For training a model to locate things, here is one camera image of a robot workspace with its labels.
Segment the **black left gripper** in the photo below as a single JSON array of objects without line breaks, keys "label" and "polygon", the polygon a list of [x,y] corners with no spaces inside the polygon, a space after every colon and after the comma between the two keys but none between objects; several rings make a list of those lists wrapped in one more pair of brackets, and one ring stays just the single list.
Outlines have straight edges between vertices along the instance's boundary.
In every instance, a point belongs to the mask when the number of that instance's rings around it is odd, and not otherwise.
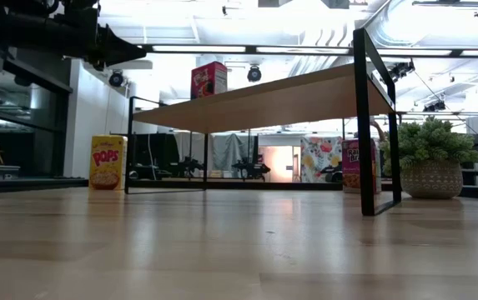
[{"label": "black left gripper", "polygon": [[145,58],[144,49],[117,37],[109,25],[98,22],[100,0],[61,0],[64,17],[75,28],[75,39],[83,49],[83,59],[98,71],[104,67]]}]

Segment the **red cereal box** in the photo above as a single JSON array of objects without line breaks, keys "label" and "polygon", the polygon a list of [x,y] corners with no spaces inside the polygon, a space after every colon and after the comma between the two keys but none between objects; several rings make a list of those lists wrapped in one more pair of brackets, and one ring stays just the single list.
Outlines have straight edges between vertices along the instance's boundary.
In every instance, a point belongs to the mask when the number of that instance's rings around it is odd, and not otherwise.
[{"label": "red cereal box", "polygon": [[191,71],[190,99],[204,98],[228,91],[228,69],[211,62]]}]

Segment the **yellow Pops cereal box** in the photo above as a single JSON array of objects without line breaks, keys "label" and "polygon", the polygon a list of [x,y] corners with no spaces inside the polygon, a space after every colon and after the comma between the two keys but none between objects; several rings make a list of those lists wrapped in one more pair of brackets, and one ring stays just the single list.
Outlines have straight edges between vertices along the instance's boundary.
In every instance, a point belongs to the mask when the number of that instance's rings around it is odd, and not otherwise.
[{"label": "yellow Pops cereal box", "polygon": [[89,187],[93,190],[123,190],[128,139],[120,135],[92,137]]}]

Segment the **purple Raisin Bran box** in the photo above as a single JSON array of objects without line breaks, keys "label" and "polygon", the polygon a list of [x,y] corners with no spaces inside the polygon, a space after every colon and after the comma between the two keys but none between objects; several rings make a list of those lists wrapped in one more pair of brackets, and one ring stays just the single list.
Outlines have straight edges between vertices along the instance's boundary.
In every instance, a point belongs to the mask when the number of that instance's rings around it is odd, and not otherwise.
[{"label": "purple Raisin Bran box", "polygon": [[[374,193],[381,192],[380,149],[374,138],[371,139],[371,159]],[[342,142],[342,176],[345,193],[360,193],[360,155],[359,140],[349,139]]]}]

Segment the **green plant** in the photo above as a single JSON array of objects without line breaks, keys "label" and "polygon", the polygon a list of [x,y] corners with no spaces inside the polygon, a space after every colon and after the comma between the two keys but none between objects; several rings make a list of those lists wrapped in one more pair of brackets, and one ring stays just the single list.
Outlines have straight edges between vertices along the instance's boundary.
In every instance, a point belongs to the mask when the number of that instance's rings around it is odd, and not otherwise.
[{"label": "green plant", "polygon": [[451,199],[463,188],[462,165],[478,163],[474,138],[452,131],[453,124],[428,117],[424,122],[403,122],[398,136],[388,132],[380,142],[383,172],[393,178],[400,165],[400,187],[413,198]]}]

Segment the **black glass-front cabinet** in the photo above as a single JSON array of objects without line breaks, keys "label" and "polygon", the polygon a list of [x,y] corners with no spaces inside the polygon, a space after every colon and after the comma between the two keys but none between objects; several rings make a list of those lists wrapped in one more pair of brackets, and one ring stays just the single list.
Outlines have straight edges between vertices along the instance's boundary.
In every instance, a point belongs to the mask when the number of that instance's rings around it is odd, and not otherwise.
[{"label": "black glass-front cabinet", "polygon": [[0,179],[63,175],[69,60],[13,49],[0,57]]}]

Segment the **grey hanging cloth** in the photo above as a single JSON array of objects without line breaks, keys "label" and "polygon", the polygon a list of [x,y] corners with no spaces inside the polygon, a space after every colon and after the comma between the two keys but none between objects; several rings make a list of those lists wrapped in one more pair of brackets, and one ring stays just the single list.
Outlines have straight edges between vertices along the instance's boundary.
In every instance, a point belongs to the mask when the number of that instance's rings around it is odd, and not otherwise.
[{"label": "grey hanging cloth", "polygon": [[217,171],[234,172],[233,165],[248,155],[248,136],[236,133],[212,134],[210,136],[212,162]]}]

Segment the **overhead light bar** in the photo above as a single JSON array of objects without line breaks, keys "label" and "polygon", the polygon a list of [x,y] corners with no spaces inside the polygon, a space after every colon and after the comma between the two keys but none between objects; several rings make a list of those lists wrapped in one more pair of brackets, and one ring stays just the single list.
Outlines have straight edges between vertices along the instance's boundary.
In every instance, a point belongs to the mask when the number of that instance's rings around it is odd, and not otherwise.
[{"label": "overhead light bar", "polygon": [[[265,46],[265,45],[205,45],[205,44],[137,44],[147,53],[183,54],[233,54],[282,56],[353,56],[352,47]],[[386,58],[478,58],[478,48],[377,48]]]}]

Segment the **flower-print hanging cloth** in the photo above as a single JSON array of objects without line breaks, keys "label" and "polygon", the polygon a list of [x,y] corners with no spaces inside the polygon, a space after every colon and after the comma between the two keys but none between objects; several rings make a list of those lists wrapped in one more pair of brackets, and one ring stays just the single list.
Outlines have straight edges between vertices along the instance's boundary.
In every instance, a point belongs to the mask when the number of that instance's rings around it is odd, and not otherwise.
[{"label": "flower-print hanging cloth", "polygon": [[342,178],[342,137],[307,135],[300,139],[302,183],[336,183]]}]

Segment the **black aluminium rig frame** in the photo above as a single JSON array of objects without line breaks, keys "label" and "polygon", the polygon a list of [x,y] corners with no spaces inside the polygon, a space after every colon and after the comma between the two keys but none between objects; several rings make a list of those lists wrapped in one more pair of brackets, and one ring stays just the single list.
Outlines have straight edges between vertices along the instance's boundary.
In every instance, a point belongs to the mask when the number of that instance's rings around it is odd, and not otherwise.
[{"label": "black aluminium rig frame", "polygon": [[[0,180],[0,193],[23,192],[32,190],[47,190],[59,188],[88,187],[87,179],[80,178],[39,178]],[[290,190],[290,191],[342,191],[341,183],[299,183],[299,182],[255,182],[223,179],[213,181],[144,181],[128,182],[128,193],[134,193],[136,188],[142,188],[146,193],[149,189],[233,189],[233,190]],[[464,186],[460,196],[463,198],[478,198],[477,186]]]}]

